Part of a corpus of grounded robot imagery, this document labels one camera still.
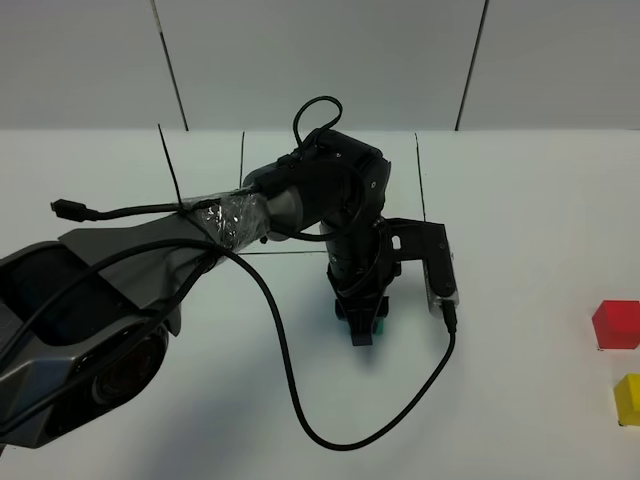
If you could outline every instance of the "black line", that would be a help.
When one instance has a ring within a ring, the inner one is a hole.
[[[242,173],[244,169],[244,130],[242,131],[242,141],[240,142],[240,181],[238,182],[238,188],[242,188]]]
[[[424,206],[424,189],[422,188],[422,167],[420,166],[420,143],[418,142],[418,134],[413,132],[416,137],[416,158],[418,159],[418,178],[420,179],[420,200],[422,201],[422,219],[427,221],[427,209]]]
[[[169,50],[167,49],[167,42],[164,39],[164,32],[162,31],[162,24],[160,23],[160,15],[158,15],[158,8],[156,7],[155,0],[151,0],[151,8],[153,9],[153,16],[155,17],[156,25],[158,26],[158,33],[160,34],[162,49],[164,50],[164,58],[167,61],[167,66],[169,67],[169,74],[171,75],[171,82],[173,83],[173,91],[176,94],[176,99],[178,100],[178,106],[180,107],[180,115],[182,115],[182,123],[184,124],[184,129],[188,132],[189,124],[187,123],[187,116],[184,113],[184,106],[182,105],[180,90],[178,90],[178,82],[176,82],[176,75],[173,71],[171,57],[169,57]]]
[[[467,73],[467,81],[464,84],[464,92],[462,94],[462,102],[460,102],[460,110],[458,111],[458,119],[456,120],[455,131],[460,131],[460,120],[462,120],[462,112],[464,112],[464,104],[467,101],[467,92],[469,91],[469,84],[471,83],[471,75],[473,74],[473,67],[476,64],[476,56],[478,55],[478,47],[480,45],[480,37],[482,37],[482,30],[484,29],[484,19],[487,16],[487,8],[489,7],[489,0],[484,0],[484,8],[482,9],[482,17],[480,18],[480,27],[478,27],[478,36],[476,37],[476,44],[473,47],[473,55],[471,56],[471,64],[469,65],[469,73]]]
[[[306,253],[324,253],[327,252],[324,250],[308,250],[305,252],[243,252],[240,255],[302,255]]]
[[[173,169],[173,163],[171,162],[171,157],[169,156],[169,149],[167,148],[167,143],[164,141],[164,135],[162,134],[162,127],[160,126],[160,124],[158,124],[158,132],[160,132],[160,140],[162,141],[162,148],[164,149],[164,157],[167,159],[167,165],[169,166],[169,172],[171,173],[173,187],[175,188],[176,195],[178,196],[178,205],[180,205],[180,208],[184,210],[182,195],[180,195],[180,186],[178,185],[178,178],[176,177],[176,172]]]

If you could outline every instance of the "metal bracket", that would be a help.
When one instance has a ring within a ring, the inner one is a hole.
[[[442,298],[457,297],[451,252],[445,227],[438,223],[393,218],[377,224],[380,233],[378,254],[366,273],[348,288],[338,284],[329,270],[336,294],[336,316],[349,323],[354,346],[371,345],[372,335],[381,329],[389,313],[389,297],[384,292],[402,273],[401,262],[422,260],[427,274],[430,304]],[[399,244],[394,248],[394,237]]]

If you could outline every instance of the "cable connector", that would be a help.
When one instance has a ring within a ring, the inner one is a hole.
[[[58,218],[64,218],[65,220],[71,220],[73,222],[89,220],[88,215],[93,212],[89,210],[84,203],[64,199],[53,202],[51,204],[51,210],[55,212]]]
[[[456,304],[453,300],[443,300],[440,308],[442,309],[442,316],[444,317],[444,324],[447,326],[447,331],[450,334],[456,333],[458,326]]]

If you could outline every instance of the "black cable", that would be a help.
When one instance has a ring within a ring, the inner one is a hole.
[[[269,287],[266,284],[266,282],[264,281],[264,279],[242,257],[240,257],[239,255],[235,254],[231,250],[223,248],[223,247],[221,247],[221,246],[219,246],[219,245],[217,245],[215,243],[212,243],[212,242],[209,242],[209,241],[203,241],[203,240],[172,239],[172,240],[160,240],[160,241],[157,241],[157,242],[151,242],[151,243],[148,243],[148,244],[132,247],[132,248],[129,248],[127,250],[123,250],[123,251],[118,252],[118,253],[116,253],[114,255],[111,255],[108,258],[105,258],[104,260],[96,263],[95,265],[93,265],[92,267],[87,269],[75,281],[73,281],[67,287],[63,288],[58,293],[53,295],[47,302],[45,302],[44,305],[42,305],[38,309],[38,311],[36,313],[34,313],[34,315],[31,316],[31,318],[29,320],[27,320],[25,322],[25,324],[23,324],[23,327],[20,328],[20,330],[16,333],[16,335],[9,342],[9,344],[7,344],[7,349],[5,349],[5,351],[3,352],[2,357],[1,357],[2,360],[4,360],[7,357],[7,351],[13,349],[13,346],[15,346],[15,344],[18,343],[24,337],[24,335],[26,334],[28,328],[30,328],[31,325],[33,325],[33,323],[35,323],[39,319],[39,317],[41,315],[43,315],[44,312],[46,312],[49,308],[51,308],[55,303],[60,301],[60,299],[64,295],[66,295],[69,291],[71,291],[73,288],[75,288],[81,282],[86,280],[88,277],[90,277],[91,275],[96,274],[100,270],[102,270],[104,268],[107,268],[107,267],[109,267],[109,266],[111,266],[111,265],[113,265],[113,264],[115,264],[115,263],[117,263],[119,261],[122,261],[122,260],[124,260],[126,258],[130,258],[132,256],[138,255],[138,254],[143,253],[143,252],[148,252],[148,251],[151,251],[151,250],[157,250],[157,249],[160,249],[160,248],[170,248],[170,247],[183,247],[183,248],[201,249],[201,250],[204,250],[204,251],[207,251],[207,252],[216,253],[219,256],[225,256],[225,257],[229,258],[230,260],[232,260],[233,262],[235,262],[237,265],[239,265],[242,269],[244,269],[256,281],[256,283],[260,287],[260,290],[262,290],[262,293],[264,294],[264,296],[265,296],[265,298],[267,300],[267,303],[269,305],[269,309],[271,310],[271,314],[272,314],[273,320],[275,322],[276,332],[278,334],[278,341],[280,343],[280,350],[282,352],[282,361],[284,363],[285,375],[287,377],[287,384],[288,384],[288,387],[289,387],[289,393],[291,395],[291,401],[293,403],[293,408],[295,410],[296,417],[298,418],[298,421],[300,422],[300,425],[302,426],[302,429],[309,436],[309,438],[311,438],[318,445],[320,445],[320,446],[322,446],[324,448],[327,448],[329,450],[336,450],[336,451],[357,450],[359,448],[365,447],[365,446],[375,442],[376,440],[381,438],[383,435],[388,433],[392,428],[394,428],[396,425],[398,425],[402,421],[402,419],[404,419],[409,414],[409,412],[416,406],[416,404],[420,401],[420,399],[427,392],[429,387],[431,387],[433,382],[436,380],[438,375],[440,375],[440,373],[444,369],[445,365],[449,361],[449,358],[451,357],[451,354],[453,353],[453,349],[455,347],[455,328],[453,330],[450,328],[450,326],[452,324],[452,321],[449,320],[449,321],[445,321],[445,323],[447,324],[447,328],[449,329],[449,334],[450,334],[449,346],[447,348],[447,351],[445,352],[442,360],[440,361],[440,363],[438,364],[436,369],[433,371],[431,376],[427,379],[426,383],[420,389],[418,394],[411,400],[411,402],[409,402],[409,404],[393,420],[391,420],[387,425],[385,425],[383,428],[378,430],[373,435],[365,438],[364,440],[361,440],[361,441],[355,442],[355,443],[350,443],[350,444],[337,444],[337,443],[329,442],[329,441],[323,439],[317,433],[314,432],[314,430],[309,425],[309,422],[307,421],[307,419],[306,419],[306,417],[304,415],[304,412],[302,410],[302,405],[300,404],[300,398],[298,396],[298,390],[297,390],[297,387],[296,387],[295,377],[294,377],[294,373],[293,373],[293,367],[291,365],[291,356],[289,354],[289,347],[288,347],[288,344],[287,344],[287,338],[286,338],[285,331],[284,331],[284,325],[282,323],[282,317],[280,316],[280,311],[278,310],[278,305],[276,304],[276,301],[275,301],[275,299],[273,297],[273,294],[271,293],[271,290],[269,290]],[[155,328],[155,326],[157,326],[157,325],[155,325],[156,323],[162,322],[164,320],[164,318],[182,301],[182,299],[187,295],[187,293],[189,292],[191,287],[195,284],[197,279],[208,268],[210,268],[212,260],[213,259],[209,259],[207,261],[202,261],[200,263],[200,265],[198,267],[196,267],[196,269],[189,275],[187,280],[185,280],[185,282],[182,284],[182,286],[178,289],[178,292],[176,292],[176,294],[174,294],[169,299],[169,301],[165,304],[165,306],[156,315],[154,315],[154,317],[151,320],[149,320],[145,324],[143,329],[140,329],[138,332],[136,332],[134,334],[135,338],[138,341],[141,340],[142,338],[144,338],[144,336],[146,336],[146,334],[148,334],[151,330],[153,330],[153,328]],[[447,307],[446,308],[445,308],[444,304],[445,304],[445,302],[443,302],[443,311],[445,313],[445,319],[446,319],[447,316],[451,315],[450,307],[453,306],[453,303],[447,302]],[[455,316],[455,307],[453,307],[453,315]],[[127,341],[129,343],[132,343],[131,346],[135,345],[135,344],[133,344],[133,339],[134,339],[134,336],[132,335],[132,337]],[[18,414],[16,414],[15,416],[10,418],[9,420],[6,420],[6,421],[2,422],[0,424],[0,432],[2,432],[2,434],[5,434],[8,431],[11,431],[13,428],[15,428],[15,426],[17,426],[20,423],[22,423],[22,422],[26,421],[27,419],[31,418],[33,415],[36,415],[38,412],[44,410],[51,403],[56,401],[58,398],[68,394],[73,388],[76,388],[77,386],[79,386],[82,383],[84,383],[84,382],[88,381],[89,379],[91,379],[95,375],[95,372],[102,371],[102,369],[106,368],[106,366],[108,366],[110,364],[110,362],[113,362],[113,361],[117,360],[118,356],[115,353],[113,353],[113,355],[109,355],[107,357],[104,357],[103,359],[100,359],[94,365],[92,365],[92,367],[90,369],[87,369],[87,371],[78,374],[77,377],[74,377],[74,378],[70,379],[69,382],[67,382],[63,387],[60,387],[59,389],[51,392],[49,395],[45,396],[43,399],[41,399],[38,402],[34,403],[33,405],[27,407],[26,409],[20,411]]]
[[[364,184],[364,180],[360,175],[360,172],[355,169],[352,165],[348,163],[342,163],[335,160],[325,160],[328,164],[332,164],[342,170],[345,170],[349,173],[350,178],[354,181],[356,185],[356,203],[358,207],[356,208],[355,213],[349,220],[349,222],[342,228],[338,230],[334,230],[330,233],[324,233],[321,235],[313,235],[309,233],[302,232],[294,232],[293,230],[285,227],[284,225],[280,225],[275,221],[271,221],[271,231],[275,233],[279,233],[280,235],[284,235],[289,238],[295,238],[297,240],[304,240],[306,242],[330,242],[332,240],[336,240],[341,238],[348,233],[350,233],[356,226],[357,222],[362,216],[362,212],[364,210],[364,206],[366,205],[366,195],[367,190]]]
[[[167,159],[167,165],[169,166],[169,172],[171,172],[171,180],[173,180],[173,186],[176,189],[176,196],[178,197],[178,206],[181,210],[184,210],[184,204],[182,203],[182,195],[180,195],[180,187],[178,186],[178,179],[176,178],[176,172],[173,170],[173,163],[171,163],[171,157],[169,156],[169,149],[167,143],[164,141],[164,135],[162,134],[162,127],[158,124],[158,132],[160,132],[160,140],[162,141],[162,148],[164,149],[164,157]]]
[[[313,136],[312,139],[310,139],[313,141],[314,144],[317,143],[320,135],[322,135],[324,132],[326,132],[331,127],[336,125],[340,121],[340,118],[342,117],[342,104],[337,98],[330,97],[328,95],[323,95],[321,97],[312,98],[307,103],[305,103],[302,106],[302,108],[298,110],[298,113],[296,113],[296,116],[293,117],[293,136],[296,138],[296,143],[298,144],[298,148],[300,148],[301,150],[304,150],[304,148],[303,148],[302,139],[300,138],[300,131],[299,131],[300,118],[302,117],[302,114],[307,110],[307,108],[309,108],[314,103],[318,103],[318,102],[333,103],[336,107],[338,107],[338,116],[336,116],[333,120],[331,120],[329,123],[326,123],[316,131],[316,134]]]
[[[447,326],[447,331],[450,334],[456,333],[458,328],[458,317],[456,316],[456,304],[451,300],[444,300],[440,306],[442,309],[442,315],[444,317],[444,324]]]
[[[160,203],[157,205],[139,205],[136,207],[118,208],[108,212],[99,212],[87,208],[84,203],[72,202],[71,200],[60,199],[51,204],[51,210],[55,212],[58,218],[72,220],[74,222],[115,220],[116,218],[145,215],[148,213],[175,213],[179,208],[175,203]]]

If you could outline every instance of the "white table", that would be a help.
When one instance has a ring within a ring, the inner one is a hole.
[[[603,298],[640,298],[640,135],[418,137],[427,219],[447,224],[462,304],[451,362],[396,430],[352,453],[311,442],[266,302],[226,262],[184,302],[183,331],[144,392],[42,449],[9,447],[0,477],[637,478],[640,431],[617,425],[612,387],[640,369],[640,356],[597,351],[590,315]],[[394,161],[389,216],[420,219],[413,134],[358,138]],[[284,139],[247,133],[244,173],[290,151]],[[240,132],[167,140],[183,195],[237,186]],[[59,197],[99,209],[173,198],[156,132],[2,132],[0,144],[2,256],[74,227],[48,210]],[[250,160],[263,148],[265,158]],[[262,252],[273,254],[245,258],[279,303],[311,425],[357,441],[420,388],[446,348],[445,328],[427,313],[421,265],[408,264],[388,290],[384,335],[372,349],[352,347],[334,317],[325,254],[291,244],[298,253],[270,243]]]

